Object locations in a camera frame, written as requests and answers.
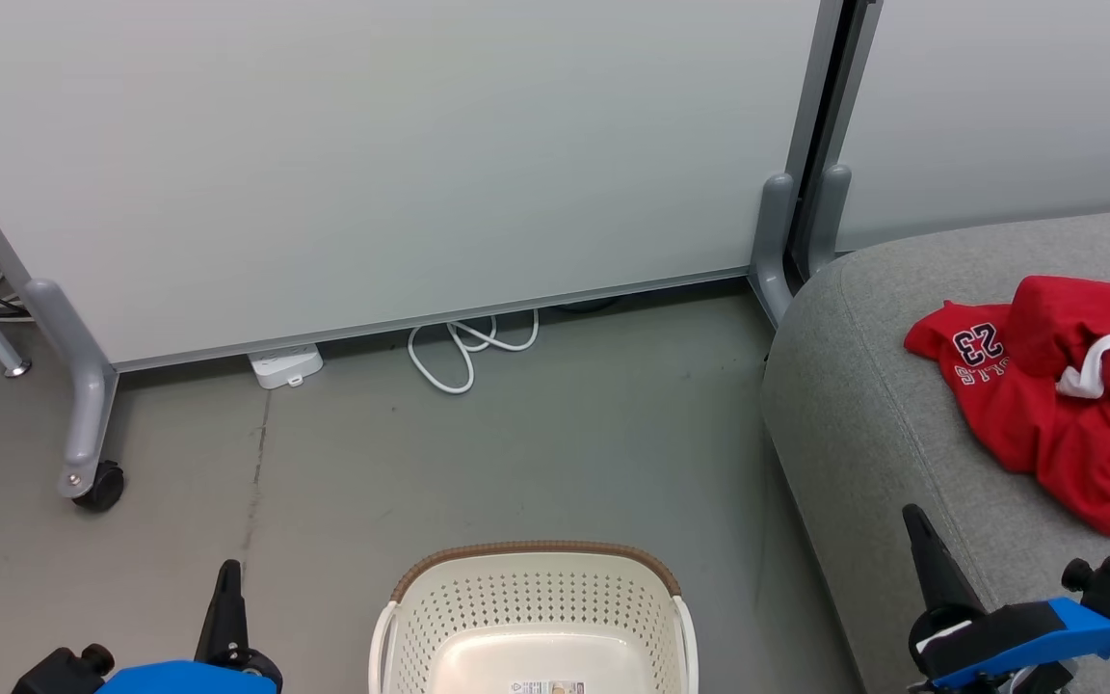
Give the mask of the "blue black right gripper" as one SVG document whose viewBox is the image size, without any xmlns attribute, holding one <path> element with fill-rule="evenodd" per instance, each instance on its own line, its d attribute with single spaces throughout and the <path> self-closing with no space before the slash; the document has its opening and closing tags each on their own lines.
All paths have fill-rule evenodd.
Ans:
<svg viewBox="0 0 1110 694">
<path fill-rule="evenodd" d="M 1071 599 L 987 614 L 959 563 L 916 504 L 904 505 L 924 602 L 909 650 L 926 694 L 1023 694 L 1073 678 L 1074 660 L 1110 657 L 1110 618 Z"/>
</svg>

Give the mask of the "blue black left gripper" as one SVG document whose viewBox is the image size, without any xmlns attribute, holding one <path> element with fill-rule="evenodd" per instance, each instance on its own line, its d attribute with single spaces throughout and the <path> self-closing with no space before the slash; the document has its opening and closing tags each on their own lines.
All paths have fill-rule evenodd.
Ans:
<svg viewBox="0 0 1110 694">
<path fill-rule="evenodd" d="M 216 574 L 196 642 L 195 660 L 119 668 L 97 694 L 281 694 L 272 658 L 250 648 L 242 563 L 228 559 Z"/>
</svg>

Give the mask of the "red basketball shorts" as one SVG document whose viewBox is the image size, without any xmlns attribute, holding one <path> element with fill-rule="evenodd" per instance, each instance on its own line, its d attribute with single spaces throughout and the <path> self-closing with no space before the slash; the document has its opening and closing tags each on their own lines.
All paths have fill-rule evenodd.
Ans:
<svg viewBox="0 0 1110 694">
<path fill-rule="evenodd" d="M 1008 304 L 944 304 L 906 348 L 1002 467 L 1110 537 L 1110 282 L 1027 276 Z"/>
</svg>

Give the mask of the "cream perforated laundry basket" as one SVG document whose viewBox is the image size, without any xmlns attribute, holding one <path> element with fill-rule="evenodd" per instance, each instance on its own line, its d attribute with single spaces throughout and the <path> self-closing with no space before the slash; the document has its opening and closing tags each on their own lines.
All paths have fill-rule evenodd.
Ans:
<svg viewBox="0 0 1110 694">
<path fill-rule="evenodd" d="M 700 694 L 692 612 L 650 553 L 498 542 L 414 563 L 380 612 L 367 694 Z"/>
</svg>

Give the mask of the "black caster wheel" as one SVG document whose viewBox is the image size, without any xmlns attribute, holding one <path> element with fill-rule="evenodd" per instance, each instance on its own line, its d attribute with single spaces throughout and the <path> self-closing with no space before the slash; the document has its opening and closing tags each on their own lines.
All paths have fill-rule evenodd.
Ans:
<svg viewBox="0 0 1110 694">
<path fill-rule="evenodd" d="M 127 474 L 118 462 L 98 463 L 89 490 L 71 500 L 75 507 L 90 514 L 102 514 L 114 507 L 127 491 Z"/>
</svg>

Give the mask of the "grey fabric sofa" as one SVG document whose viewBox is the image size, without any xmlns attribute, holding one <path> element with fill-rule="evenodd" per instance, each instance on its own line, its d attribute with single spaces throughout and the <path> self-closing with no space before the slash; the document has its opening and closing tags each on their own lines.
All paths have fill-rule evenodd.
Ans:
<svg viewBox="0 0 1110 694">
<path fill-rule="evenodd" d="M 1110 214 L 869 247 L 816 273 L 777 329 L 763 418 L 866 694 L 907 694 L 920 678 L 907 647 L 922 611 L 909 502 L 989 607 L 1056 596 L 1071 559 L 1110 556 L 1110 539 L 1000 467 L 934 362 L 904 348 L 946 300 L 1008 302 L 1031 274 L 1110 281 Z"/>
</svg>

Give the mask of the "white power strip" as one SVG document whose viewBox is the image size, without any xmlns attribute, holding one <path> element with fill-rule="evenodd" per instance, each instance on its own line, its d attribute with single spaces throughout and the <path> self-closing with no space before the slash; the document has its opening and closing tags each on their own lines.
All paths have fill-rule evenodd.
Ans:
<svg viewBox="0 0 1110 694">
<path fill-rule="evenodd" d="M 252 352 L 248 359 L 259 385 L 268 390 L 297 388 L 325 365 L 316 344 Z"/>
</svg>

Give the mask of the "grey curved partition foot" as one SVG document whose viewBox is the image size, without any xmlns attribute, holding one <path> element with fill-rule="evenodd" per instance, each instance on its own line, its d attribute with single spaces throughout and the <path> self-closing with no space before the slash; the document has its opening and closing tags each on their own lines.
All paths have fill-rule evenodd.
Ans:
<svg viewBox="0 0 1110 694">
<path fill-rule="evenodd" d="M 95 338 L 80 319 L 65 291 L 53 280 L 28 280 L 26 305 L 36 324 L 65 361 L 73 383 L 73 405 L 67 426 L 65 465 L 59 474 L 58 491 L 72 500 L 92 484 L 109 428 L 119 373 L 105 359 Z"/>
</svg>

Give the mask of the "narrow frosted partition panel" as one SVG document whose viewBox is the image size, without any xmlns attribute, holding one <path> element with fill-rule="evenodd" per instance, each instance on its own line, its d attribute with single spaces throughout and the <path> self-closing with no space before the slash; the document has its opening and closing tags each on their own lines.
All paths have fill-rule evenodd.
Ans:
<svg viewBox="0 0 1110 694">
<path fill-rule="evenodd" d="M 838 162 L 842 252 L 1110 211 L 1110 0 L 882 0 Z"/>
</svg>

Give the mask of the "wide frosted partition panel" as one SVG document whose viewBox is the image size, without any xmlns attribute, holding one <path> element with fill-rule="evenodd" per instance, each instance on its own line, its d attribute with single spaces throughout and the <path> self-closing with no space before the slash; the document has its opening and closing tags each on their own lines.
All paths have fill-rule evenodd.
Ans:
<svg viewBox="0 0 1110 694">
<path fill-rule="evenodd" d="M 820 0 L 0 0 L 0 233 L 119 368 L 730 276 Z"/>
</svg>

